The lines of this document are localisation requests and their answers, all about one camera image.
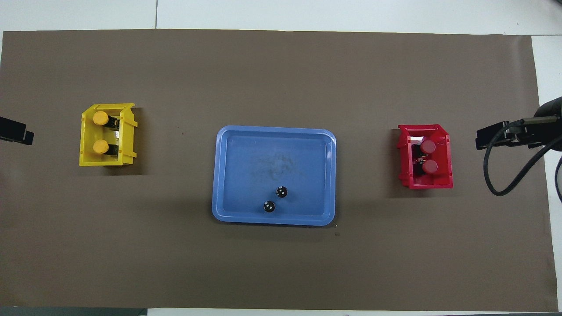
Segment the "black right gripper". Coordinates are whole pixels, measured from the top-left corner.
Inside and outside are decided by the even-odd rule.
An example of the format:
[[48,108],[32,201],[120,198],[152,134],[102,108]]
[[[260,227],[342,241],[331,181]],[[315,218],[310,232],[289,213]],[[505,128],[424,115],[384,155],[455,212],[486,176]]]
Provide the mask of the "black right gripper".
[[539,119],[520,119],[513,122],[501,121],[476,132],[476,149],[489,147],[531,146],[541,143]]

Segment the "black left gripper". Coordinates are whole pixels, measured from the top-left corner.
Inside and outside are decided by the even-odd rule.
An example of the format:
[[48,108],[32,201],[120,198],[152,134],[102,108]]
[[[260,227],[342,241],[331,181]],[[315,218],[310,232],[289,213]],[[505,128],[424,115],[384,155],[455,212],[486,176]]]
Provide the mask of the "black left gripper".
[[27,130],[24,123],[0,117],[0,139],[8,142],[32,145],[34,132]]

